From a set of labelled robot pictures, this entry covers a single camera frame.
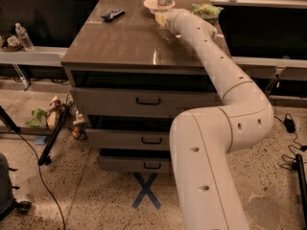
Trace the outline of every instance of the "blue tape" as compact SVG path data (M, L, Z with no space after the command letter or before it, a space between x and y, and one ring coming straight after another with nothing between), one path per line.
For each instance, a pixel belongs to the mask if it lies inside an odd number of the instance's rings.
M153 191L151 190L151 186L152 186L152 184L153 184L153 182L154 182L154 180L157 176L157 173L152 173L152 175L150 176L150 178L148 179L147 182L144 182L144 179L142 178L141 174L139 174L138 172L134 172L133 175L136 178L136 180L138 181L138 183L140 183L142 190L138 194L135 201L132 203L132 207L134 209L136 209L139 206L139 204L141 203L141 201L143 200L143 197L145 195L148 195L148 197L152 201L154 207L158 210L161 207L161 204L160 204L159 200L156 198L156 196L154 195Z

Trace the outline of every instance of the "robotic arm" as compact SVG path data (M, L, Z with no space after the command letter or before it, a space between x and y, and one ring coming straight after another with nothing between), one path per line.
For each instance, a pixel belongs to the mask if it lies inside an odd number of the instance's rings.
M272 106L215 44L215 27L187 10L157 14L156 20L195 49L224 104L182 112L171 126L171 156L185 229L247 230L225 154L249 148L268 135Z

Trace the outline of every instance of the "concrete floor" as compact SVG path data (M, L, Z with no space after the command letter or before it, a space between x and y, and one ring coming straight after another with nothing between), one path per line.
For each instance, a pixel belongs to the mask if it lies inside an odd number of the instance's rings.
M27 91L21 91L21 83L1 79L0 104L17 125L24 127L32 119L33 109L47 109L56 94L64 101L69 87L67 83L33 80ZM307 145L306 101L272 99L272 104L278 118L283 120L286 113L292 115L296 141ZM134 174L101 171L96 163L97 151L87 141L73 138L68 128L71 122L61 130L50 152L52 163L40 167L45 184L59 202L66 229L183 229L172 174L157 175L151 186L155 200L147 195L138 197L142 187ZM35 145L34 136L25 138L40 156L44 147ZM299 147L294 139L275 119L272 132L263 142L227 155L250 229L304 227L296 172L278 166L283 163L283 154L292 156L289 145ZM58 206L40 180L32 149L16 135L0 134L0 152L7 156L12 168L18 168L17 172L10 172L12 184L21 187L14 191L16 199L33 203L29 215L20 216L14 211L0 223L0 229L63 229ZM306 154L300 153L307 161ZM140 175L144 182L151 176Z

